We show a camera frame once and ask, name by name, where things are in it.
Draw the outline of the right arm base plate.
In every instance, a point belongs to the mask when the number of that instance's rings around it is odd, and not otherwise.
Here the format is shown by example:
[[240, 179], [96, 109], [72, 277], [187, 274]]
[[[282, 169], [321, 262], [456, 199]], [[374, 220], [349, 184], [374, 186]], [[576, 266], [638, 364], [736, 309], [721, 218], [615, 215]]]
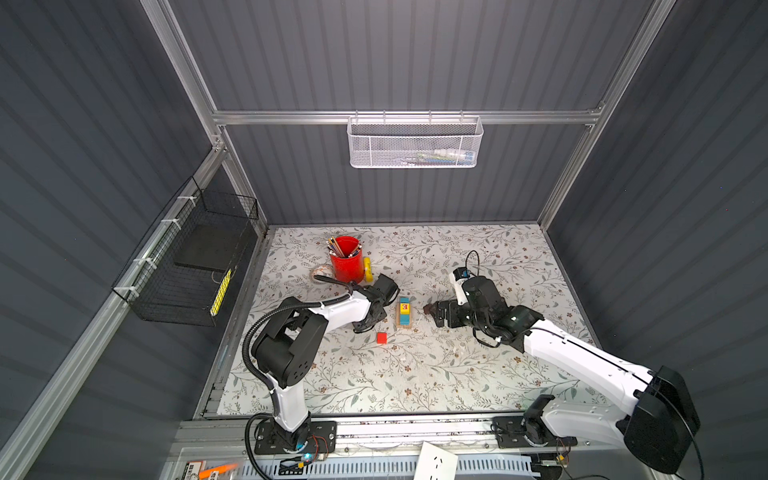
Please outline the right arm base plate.
[[569, 449], [578, 444], [576, 437], [555, 436], [541, 420], [527, 419], [523, 415], [493, 417], [490, 429], [500, 448], [565, 447]]

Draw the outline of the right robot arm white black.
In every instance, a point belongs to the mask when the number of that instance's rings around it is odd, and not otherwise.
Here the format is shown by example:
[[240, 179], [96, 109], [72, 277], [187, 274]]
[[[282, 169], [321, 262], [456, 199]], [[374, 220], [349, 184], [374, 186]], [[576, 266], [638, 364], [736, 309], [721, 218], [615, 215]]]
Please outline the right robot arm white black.
[[651, 370], [611, 355], [559, 328], [541, 313], [510, 306], [484, 276], [451, 275], [456, 297], [424, 308], [438, 327], [469, 327], [490, 348], [509, 346], [549, 363], [603, 395], [605, 406], [567, 402], [543, 393], [519, 416], [493, 424], [497, 438], [522, 437], [533, 447], [595, 440], [625, 447], [660, 473], [677, 474], [698, 448], [701, 422], [682, 375]]

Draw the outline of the wood block plank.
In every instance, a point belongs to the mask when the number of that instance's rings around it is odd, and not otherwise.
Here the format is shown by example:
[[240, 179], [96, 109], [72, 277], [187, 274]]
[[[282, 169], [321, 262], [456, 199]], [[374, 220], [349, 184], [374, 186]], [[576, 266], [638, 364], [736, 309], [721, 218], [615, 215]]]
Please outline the wood block plank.
[[395, 321], [396, 328], [399, 329], [399, 328], [401, 328], [401, 302], [400, 302], [400, 300], [398, 300], [395, 303], [395, 306], [396, 306], [396, 313], [395, 313], [395, 320], [394, 321]]

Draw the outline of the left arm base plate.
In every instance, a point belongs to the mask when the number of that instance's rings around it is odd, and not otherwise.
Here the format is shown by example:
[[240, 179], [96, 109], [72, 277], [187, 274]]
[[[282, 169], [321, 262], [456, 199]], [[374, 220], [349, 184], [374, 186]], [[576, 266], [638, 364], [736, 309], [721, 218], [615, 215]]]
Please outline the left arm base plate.
[[256, 454], [333, 453], [338, 424], [334, 421], [309, 420], [295, 432], [289, 432], [272, 419], [259, 422], [252, 435]]

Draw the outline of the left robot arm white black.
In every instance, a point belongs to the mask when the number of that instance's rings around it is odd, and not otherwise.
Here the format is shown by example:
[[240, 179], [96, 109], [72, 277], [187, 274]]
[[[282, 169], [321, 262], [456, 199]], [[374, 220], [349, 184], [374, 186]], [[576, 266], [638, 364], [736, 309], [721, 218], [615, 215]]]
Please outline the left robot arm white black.
[[287, 435], [296, 436], [309, 426], [303, 379], [325, 335], [346, 326], [356, 334], [372, 330], [386, 318], [386, 308], [400, 292], [384, 274], [368, 286], [323, 275], [317, 279], [342, 286], [346, 292], [314, 302], [286, 298], [249, 328], [241, 345], [244, 366], [267, 387], [274, 422]]

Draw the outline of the teal block plank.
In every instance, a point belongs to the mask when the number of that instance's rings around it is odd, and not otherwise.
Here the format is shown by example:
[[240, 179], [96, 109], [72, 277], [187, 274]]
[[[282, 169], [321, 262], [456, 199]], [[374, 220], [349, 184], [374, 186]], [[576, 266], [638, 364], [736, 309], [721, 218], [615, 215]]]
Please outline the teal block plank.
[[411, 321], [411, 303], [410, 299], [408, 297], [402, 296], [399, 298], [401, 304], [409, 304], [410, 305], [410, 314], [409, 315], [402, 315], [401, 314], [401, 328], [410, 328], [412, 321]]

